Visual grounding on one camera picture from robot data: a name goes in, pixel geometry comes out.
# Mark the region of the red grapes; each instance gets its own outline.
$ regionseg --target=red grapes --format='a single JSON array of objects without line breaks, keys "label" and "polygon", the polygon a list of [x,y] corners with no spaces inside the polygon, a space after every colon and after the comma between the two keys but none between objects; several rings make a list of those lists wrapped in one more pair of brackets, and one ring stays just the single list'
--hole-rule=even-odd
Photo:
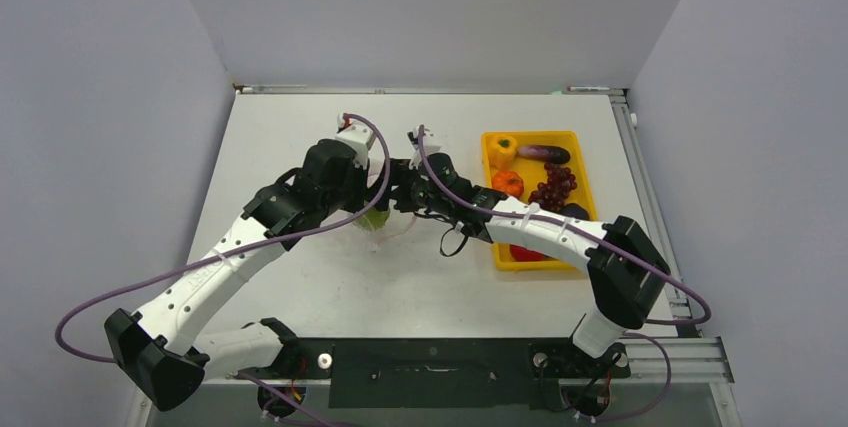
[{"label": "red grapes", "polygon": [[565,205],[569,193],[577,188],[577,176],[568,167],[545,162],[547,182],[539,182],[530,193],[530,202],[538,202],[548,212],[558,212]]}]

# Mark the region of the white knob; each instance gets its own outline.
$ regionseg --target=white knob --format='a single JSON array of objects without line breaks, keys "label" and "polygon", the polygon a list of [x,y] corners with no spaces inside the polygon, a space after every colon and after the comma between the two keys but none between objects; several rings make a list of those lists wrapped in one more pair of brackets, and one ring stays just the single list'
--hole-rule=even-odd
[{"label": "white knob", "polygon": [[321,367],[324,370],[330,368],[333,365],[333,357],[330,354],[321,354],[318,356],[318,367]]}]

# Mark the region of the yellow tray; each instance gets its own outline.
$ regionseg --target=yellow tray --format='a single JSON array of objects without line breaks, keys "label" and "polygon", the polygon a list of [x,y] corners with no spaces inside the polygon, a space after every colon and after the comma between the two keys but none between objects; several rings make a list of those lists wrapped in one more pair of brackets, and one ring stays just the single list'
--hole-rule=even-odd
[{"label": "yellow tray", "polygon": [[[483,172],[486,175],[488,187],[492,186],[492,176],[498,170],[490,165],[486,146],[492,137],[497,135],[510,135],[515,138],[519,146],[527,144],[556,145],[567,150],[571,154],[571,160],[565,166],[571,168],[571,172],[577,180],[577,189],[571,191],[567,203],[574,202],[580,205],[589,212],[589,220],[597,220],[598,214],[595,212],[595,202],[592,200],[592,193],[589,189],[589,177],[586,175],[583,156],[580,153],[580,144],[577,142],[577,135],[574,132],[486,132],[483,134],[482,145]],[[536,190],[536,184],[548,180],[544,162],[538,160],[516,157],[509,170],[518,173],[524,179],[524,194],[521,196],[523,202],[527,202],[530,193]],[[495,267],[498,270],[513,272],[520,270],[576,270],[575,267],[565,262],[553,259],[539,262],[518,262],[509,253],[509,245],[507,244],[494,244],[492,250],[495,254]]]}]

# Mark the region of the black joint cover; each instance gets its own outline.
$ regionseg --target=black joint cover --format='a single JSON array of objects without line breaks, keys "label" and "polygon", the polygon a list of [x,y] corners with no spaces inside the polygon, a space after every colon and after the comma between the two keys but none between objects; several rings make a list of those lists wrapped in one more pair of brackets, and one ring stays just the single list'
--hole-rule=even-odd
[{"label": "black joint cover", "polygon": [[[306,152],[303,166],[289,170],[256,192],[242,218],[252,217],[268,238],[310,230],[340,208],[354,212],[365,204],[367,166],[356,164],[347,144],[322,139]],[[283,241],[291,250],[299,241]]]},{"label": "black joint cover", "polygon": [[165,350],[138,325],[138,319],[123,309],[113,312],[104,324],[109,347],[118,367],[156,408],[171,410],[200,387],[203,367]]},{"label": "black joint cover", "polygon": [[[661,272],[670,272],[668,264],[635,220],[620,216],[613,224],[604,224],[604,229],[607,242]],[[587,253],[587,267],[598,310],[622,327],[641,328],[665,282],[604,247],[599,246]]]},{"label": "black joint cover", "polygon": [[261,325],[268,327],[271,329],[277,337],[280,339],[280,342],[283,345],[291,345],[297,343],[297,335],[295,335],[294,331],[292,331],[288,326],[274,317],[268,317],[267,319],[262,319],[259,321]]}]

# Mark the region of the red wire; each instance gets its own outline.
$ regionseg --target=red wire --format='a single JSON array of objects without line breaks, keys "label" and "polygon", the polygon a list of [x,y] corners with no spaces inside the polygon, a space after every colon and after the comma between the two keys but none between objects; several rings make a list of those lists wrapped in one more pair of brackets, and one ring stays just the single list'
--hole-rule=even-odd
[{"label": "red wire", "polygon": [[607,389],[609,389],[610,382],[612,382],[612,373],[610,371],[607,371],[607,383],[604,384],[604,388],[601,389],[600,392],[598,392],[598,397],[604,395],[604,392],[606,392]]},{"label": "red wire", "polygon": [[294,394],[295,394],[294,383],[297,379],[300,378],[301,375],[303,375],[304,372],[306,372],[306,358],[305,357],[300,359],[300,372],[298,372],[297,375],[294,376],[291,384],[289,385],[289,392],[291,392],[292,397],[294,397]]}]

